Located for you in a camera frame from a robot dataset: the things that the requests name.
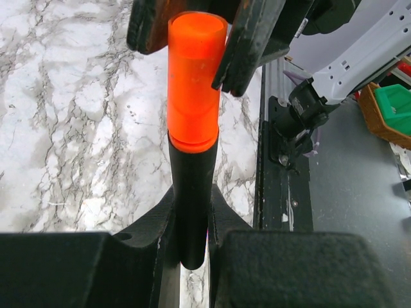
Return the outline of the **black orange highlighter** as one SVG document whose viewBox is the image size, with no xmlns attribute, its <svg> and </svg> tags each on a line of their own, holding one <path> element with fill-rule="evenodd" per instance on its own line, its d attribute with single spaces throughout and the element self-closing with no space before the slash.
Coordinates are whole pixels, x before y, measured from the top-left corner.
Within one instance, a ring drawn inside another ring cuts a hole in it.
<svg viewBox="0 0 411 308">
<path fill-rule="evenodd" d="M 182 265 L 196 270 L 204 262 L 218 143 L 200 153 L 177 149 L 168 135 L 177 247 Z"/>
</svg>

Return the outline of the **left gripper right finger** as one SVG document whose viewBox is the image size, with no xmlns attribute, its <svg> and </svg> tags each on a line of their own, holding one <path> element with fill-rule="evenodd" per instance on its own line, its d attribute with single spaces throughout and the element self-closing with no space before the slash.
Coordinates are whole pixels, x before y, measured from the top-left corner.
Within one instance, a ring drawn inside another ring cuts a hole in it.
<svg viewBox="0 0 411 308">
<path fill-rule="evenodd" d="M 395 307 L 375 252 L 354 234 L 255 230 L 212 187 L 211 307 Z"/>
</svg>

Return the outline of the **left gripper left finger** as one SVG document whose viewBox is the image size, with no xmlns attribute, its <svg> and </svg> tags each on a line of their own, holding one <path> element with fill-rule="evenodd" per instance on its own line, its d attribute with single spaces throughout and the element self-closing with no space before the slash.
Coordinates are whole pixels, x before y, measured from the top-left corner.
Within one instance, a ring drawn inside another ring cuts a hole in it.
<svg viewBox="0 0 411 308">
<path fill-rule="evenodd" d="M 1 234 L 2 307 L 174 307 L 173 192 L 116 234 Z"/>
</svg>

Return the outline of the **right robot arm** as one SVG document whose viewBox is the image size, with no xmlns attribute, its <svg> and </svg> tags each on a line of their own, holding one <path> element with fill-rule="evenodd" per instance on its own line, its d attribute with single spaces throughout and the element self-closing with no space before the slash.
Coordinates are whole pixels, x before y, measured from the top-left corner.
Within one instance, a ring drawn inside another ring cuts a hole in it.
<svg viewBox="0 0 411 308">
<path fill-rule="evenodd" d="M 381 6 L 371 25 L 359 15 Z M 173 142 L 209 146 L 218 137 L 221 92 L 242 96 L 255 70 L 305 35 L 346 26 L 353 37 L 290 94 L 275 121 L 293 138 L 323 122 L 334 105 L 410 49 L 410 2 L 134 1 L 127 45 L 144 55 L 169 49 L 168 130 Z"/>
</svg>

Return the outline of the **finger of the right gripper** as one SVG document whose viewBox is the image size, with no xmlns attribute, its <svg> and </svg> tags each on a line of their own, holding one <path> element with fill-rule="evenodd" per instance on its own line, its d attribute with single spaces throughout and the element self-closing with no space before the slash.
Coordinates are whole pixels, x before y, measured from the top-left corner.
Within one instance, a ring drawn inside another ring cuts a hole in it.
<svg viewBox="0 0 411 308">
<path fill-rule="evenodd" d="M 233 96 L 244 95 L 256 69 L 290 50 L 314 1 L 227 1 L 215 8 L 226 15 L 236 7 L 220 65 L 211 84 Z"/>
<path fill-rule="evenodd" d="M 135 0 L 127 29 L 131 51 L 152 54 L 167 45 L 168 21 L 185 9 L 185 1 Z"/>
</svg>

